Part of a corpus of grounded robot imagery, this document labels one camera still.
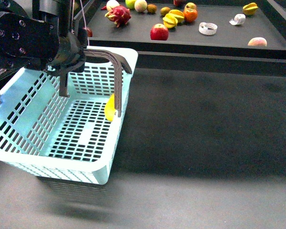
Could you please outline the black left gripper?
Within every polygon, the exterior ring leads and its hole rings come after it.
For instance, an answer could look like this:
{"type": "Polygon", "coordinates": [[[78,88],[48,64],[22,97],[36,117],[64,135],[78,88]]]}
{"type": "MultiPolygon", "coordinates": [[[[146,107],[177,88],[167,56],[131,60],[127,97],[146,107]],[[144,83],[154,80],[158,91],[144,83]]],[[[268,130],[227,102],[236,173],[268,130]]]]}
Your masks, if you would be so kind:
{"type": "Polygon", "coordinates": [[[78,36],[68,32],[66,37],[59,36],[59,49],[53,61],[48,64],[48,74],[60,76],[59,96],[68,94],[68,73],[82,73],[85,69],[86,55],[84,49],[88,45],[86,28],[78,29],[78,36]]]}

